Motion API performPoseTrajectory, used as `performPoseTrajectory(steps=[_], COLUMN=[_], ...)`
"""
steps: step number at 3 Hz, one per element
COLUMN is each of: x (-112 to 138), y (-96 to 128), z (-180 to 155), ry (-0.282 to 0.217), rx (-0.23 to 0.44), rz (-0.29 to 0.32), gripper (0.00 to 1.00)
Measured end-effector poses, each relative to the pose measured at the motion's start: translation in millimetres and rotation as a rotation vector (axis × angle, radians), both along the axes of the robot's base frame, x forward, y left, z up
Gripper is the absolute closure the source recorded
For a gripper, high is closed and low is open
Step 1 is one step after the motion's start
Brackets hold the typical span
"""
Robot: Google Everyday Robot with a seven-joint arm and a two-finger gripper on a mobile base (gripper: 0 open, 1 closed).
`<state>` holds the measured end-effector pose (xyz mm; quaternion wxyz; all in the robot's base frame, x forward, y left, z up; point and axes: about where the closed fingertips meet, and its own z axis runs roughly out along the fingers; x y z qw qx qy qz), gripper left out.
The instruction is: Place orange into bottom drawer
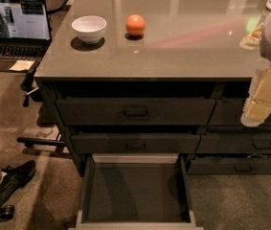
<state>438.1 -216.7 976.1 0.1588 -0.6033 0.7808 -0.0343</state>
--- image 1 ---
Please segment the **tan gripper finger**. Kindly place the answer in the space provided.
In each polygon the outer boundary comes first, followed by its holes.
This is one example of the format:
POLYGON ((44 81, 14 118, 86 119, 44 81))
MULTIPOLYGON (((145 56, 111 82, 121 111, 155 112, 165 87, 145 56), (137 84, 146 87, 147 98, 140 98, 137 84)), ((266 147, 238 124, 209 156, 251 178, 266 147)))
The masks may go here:
POLYGON ((248 93, 240 121, 246 127, 258 127, 271 114, 271 64, 256 72, 248 93))

